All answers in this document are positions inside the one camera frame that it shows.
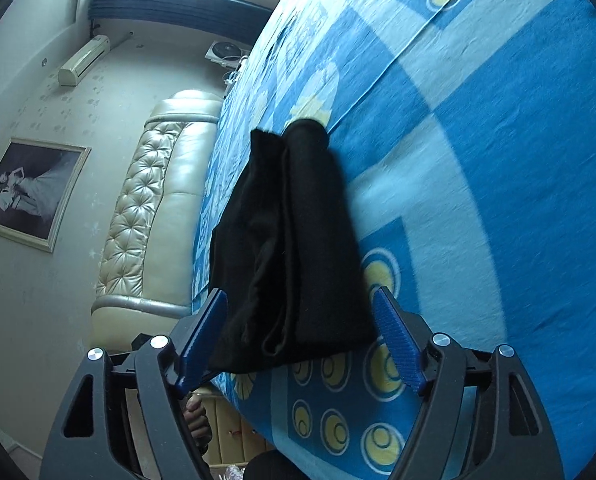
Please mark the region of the person's hand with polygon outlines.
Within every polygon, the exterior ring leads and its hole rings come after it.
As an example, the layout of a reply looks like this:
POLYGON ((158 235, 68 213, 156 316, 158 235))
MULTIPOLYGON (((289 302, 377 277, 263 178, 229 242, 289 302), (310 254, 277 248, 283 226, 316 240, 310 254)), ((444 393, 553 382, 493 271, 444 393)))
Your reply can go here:
POLYGON ((183 418, 198 452, 205 455, 212 440, 212 428, 200 394, 192 393, 186 400, 183 418))

